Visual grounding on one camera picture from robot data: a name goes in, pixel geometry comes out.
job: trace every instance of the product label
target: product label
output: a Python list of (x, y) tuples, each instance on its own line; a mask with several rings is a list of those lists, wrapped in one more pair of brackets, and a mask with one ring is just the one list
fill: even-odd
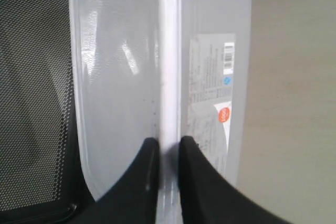
[(187, 135), (224, 176), (232, 116), (234, 34), (190, 40)]

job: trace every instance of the blue logo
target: blue logo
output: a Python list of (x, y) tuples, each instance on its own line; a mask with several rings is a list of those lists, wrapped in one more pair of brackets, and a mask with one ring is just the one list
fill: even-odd
[(231, 78), (230, 77), (225, 77), (224, 84), (229, 85), (230, 83), (231, 83)]

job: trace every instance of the orange circular sticker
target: orange circular sticker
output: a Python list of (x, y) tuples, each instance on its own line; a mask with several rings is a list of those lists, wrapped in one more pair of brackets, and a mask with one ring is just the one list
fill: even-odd
[(223, 108), (220, 110), (218, 114), (218, 120), (221, 123), (225, 123), (230, 118), (230, 109), (229, 108)]

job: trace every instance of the black plastic part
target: black plastic part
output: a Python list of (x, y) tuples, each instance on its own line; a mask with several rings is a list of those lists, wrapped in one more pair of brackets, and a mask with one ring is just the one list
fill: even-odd
[(147, 138), (120, 180), (70, 224), (154, 224), (158, 185), (159, 144)]
[(180, 142), (178, 182), (184, 224), (288, 223), (231, 186), (190, 136)]

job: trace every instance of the white sticker label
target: white sticker label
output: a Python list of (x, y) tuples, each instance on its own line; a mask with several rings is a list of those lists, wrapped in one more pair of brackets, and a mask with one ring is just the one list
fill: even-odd
[(232, 115), (235, 35), (200, 34), (190, 41), (187, 134), (225, 176)]

